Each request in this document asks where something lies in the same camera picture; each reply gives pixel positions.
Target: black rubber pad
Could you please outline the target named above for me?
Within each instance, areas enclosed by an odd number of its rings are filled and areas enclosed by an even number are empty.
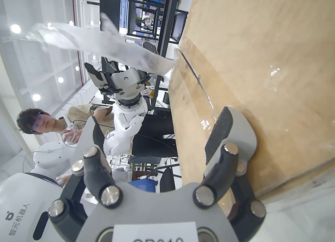
[[[232,115],[228,107],[224,107],[219,118],[217,119],[212,133],[208,138],[205,146],[206,165],[214,155],[223,139],[227,138],[232,127]]]

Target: black chair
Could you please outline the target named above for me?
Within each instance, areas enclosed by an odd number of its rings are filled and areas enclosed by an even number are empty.
[[[146,178],[149,178],[156,172],[161,173],[162,177],[159,182],[160,193],[176,190],[174,177],[181,178],[181,176],[173,174],[172,167],[176,166],[179,166],[179,163],[155,168],[150,172],[150,174],[147,175]]]

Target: cardboard box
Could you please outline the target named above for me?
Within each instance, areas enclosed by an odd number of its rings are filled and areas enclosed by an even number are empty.
[[[179,47],[169,95],[184,184],[202,180],[224,106],[256,133],[258,196],[335,157],[335,0],[193,0]]]

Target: glasses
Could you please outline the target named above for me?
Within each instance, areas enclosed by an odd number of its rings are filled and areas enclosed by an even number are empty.
[[[35,123],[32,125],[31,130],[32,131],[38,131],[40,125],[36,123],[36,121],[41,121],[42,120],[42,114],[38,113],[35,119]]]

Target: beige shirt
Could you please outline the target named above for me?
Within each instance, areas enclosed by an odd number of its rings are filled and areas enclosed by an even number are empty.
[[[112,132],[114,130],[114,114],[111,112],[111,106],[103,106],[97,104],[85,104],[79,106],[72,106],[68,109],[66,113],[66,117],[79,129],[83,129],[86,121],[89,117],[93,116],[95,111],[108,109],[106,116],[103,121],[100,122],[100,129],[103,132],[104,136],[106,136],[107,131]],[[132,150],[132,140],[130,149],[125,155],[131,155]]]

